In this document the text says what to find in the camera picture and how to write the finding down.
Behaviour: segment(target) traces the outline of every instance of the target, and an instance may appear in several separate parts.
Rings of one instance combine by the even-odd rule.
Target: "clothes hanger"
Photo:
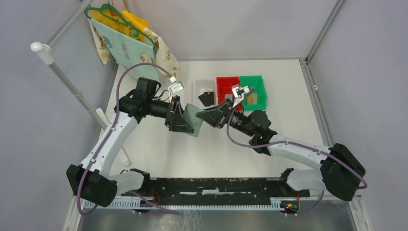
[[[106,14],[103,13],[103,11],[105,10],[110,10],[113,13],[115,13],[122,21],[116,20],[114,18],[112,18],[111,16],[108,16]],[[113,7],[111,4],[105,3],[102,4],[102,6],[100,8],[96,8],[96,7],[88,7],[85,9],[84,13],[86,15],[87,18],[91,19],[92,17],[89,16],[88,11],[99,11],[99,13],[101,13],[101,15],[103,15],[106,18],[109,18],[110,20],[119,23],[120,25],[123,26],[130,26],[131,28],[135,29],[137,32],[141,33],[143,36],[145,36],[152,44],[153,44],[153,51],[157,51],[157,45],[156,43],[153,41],[153,39],[151,39],[149,36],[147,36],[145,33],[143,33],[142,31],[140,31],[139,29],[137,29],[132,23],[126,21],[122,14],[115,8]]]

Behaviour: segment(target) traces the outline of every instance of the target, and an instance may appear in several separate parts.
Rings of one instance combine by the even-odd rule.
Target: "brown item in green bin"
[[[257,104],[258,103],[258,94],[257,93],[252,93],[248,95],[246,98],[246,104]]]

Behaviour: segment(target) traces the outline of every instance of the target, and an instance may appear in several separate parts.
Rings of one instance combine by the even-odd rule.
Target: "white backdrop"
[[[336,0],[127,0],[180,60],[307,56]],[[106,3],[95,0],[92,5]],[[122,0],[115,6],[124,10]]]

